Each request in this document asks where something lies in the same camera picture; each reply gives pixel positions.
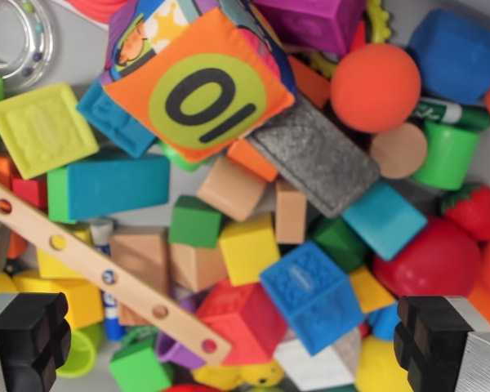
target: red block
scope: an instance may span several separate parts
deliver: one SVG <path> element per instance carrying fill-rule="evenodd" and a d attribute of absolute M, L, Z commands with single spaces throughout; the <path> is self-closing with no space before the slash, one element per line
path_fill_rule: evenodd
<path fill-rule="evenodd" d="M 259 283 L 233 287 L 219 282 L 198 317 L 232 346 L 224 365 L 268 363 L 287 324 Z"/>

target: orange block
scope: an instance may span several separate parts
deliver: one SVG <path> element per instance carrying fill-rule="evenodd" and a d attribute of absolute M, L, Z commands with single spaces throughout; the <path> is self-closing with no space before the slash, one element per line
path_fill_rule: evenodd
<path fill-rule="evenodd" d="M 268 182 L 273 182 L 278 176 L 276 167 L 258 153 L 246 139 L 236 140 L 227 151 L 227 157 Z"/>

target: green circle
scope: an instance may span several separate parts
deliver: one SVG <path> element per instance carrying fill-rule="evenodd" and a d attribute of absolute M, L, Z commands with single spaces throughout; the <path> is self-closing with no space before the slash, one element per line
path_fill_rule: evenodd
<path fill-rule="evenodd" d="M 220 69 L 234 81 L 236 92 L 230 105 L 216 118 L 201 125 L 184 125 L 169 117 L 165 109 L 167 98 L 174 88 L 191 74 L 202 69 Z M 193 91 L 181 103 L 185 114 L 202 112 L 214 103 L 221 94 L 216 83 L 208 83 Z M 217 138 L 203 143 L 199 138 L 227 121 L 246 105 L 253 104 L 256 110 L 244 120 L 230 127 Z M 206 149 L 248 131 L 265 112 L 267 96 L 260 75 L 246 62 L 219 53 L 205 53 L 188 57 L 174 64 L 159 80 L 149 101 L 149 117 L 153 125 L 172 143 L 189 149 Z"/>

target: gray block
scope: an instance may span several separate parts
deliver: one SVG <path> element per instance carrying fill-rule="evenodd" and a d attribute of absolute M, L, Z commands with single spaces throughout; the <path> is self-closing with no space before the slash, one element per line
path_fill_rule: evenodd
<path fill-rule="evenodd" d="M 301 94 L 247 139 L 328 218 L 379 178 L 377 164 Z"/>

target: yellow block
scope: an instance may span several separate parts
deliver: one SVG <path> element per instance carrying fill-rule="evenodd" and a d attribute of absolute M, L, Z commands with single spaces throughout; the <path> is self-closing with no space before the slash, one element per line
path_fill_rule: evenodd
<path fill-rule="evenodd" d="M 379 283 L 367 267 L 362 266 L 349 274 L 350 282 L 356 296 L 359 307 L 364 313 L 392 305 L 395 298 Z"/>
<path fill-rule="evenodd" d="M 88 327 L 104 319 L 100 290 L 85 279 L 43 279 L 31 269 L 13 276 L 20 292 L 63 292 L 69 304 L 65 316 L 71 329 Z"/>
<path fill-rule="evenodd" d="M 260 273 L 280 258 L 269 213 L 227 225 L 220 248 L 233 286 L 259 282 Z"/>
<path fill-rule="evenodd" d="M 65 227 L 73 232 L 75 236 L 92 244 L 91 230 L 89 225 L 85 223 L 78 223 L 76 225 L 65 225 Z M 62 263 L 56 257 L 51 256 L 49 253 L 42 249 L 36 249 L 38 257 L 38 268 L 40 269 L 40 276 L 44 279 L 83 279 L 83 275 L 76 272 L 74 269 L 69 268 Z"/>

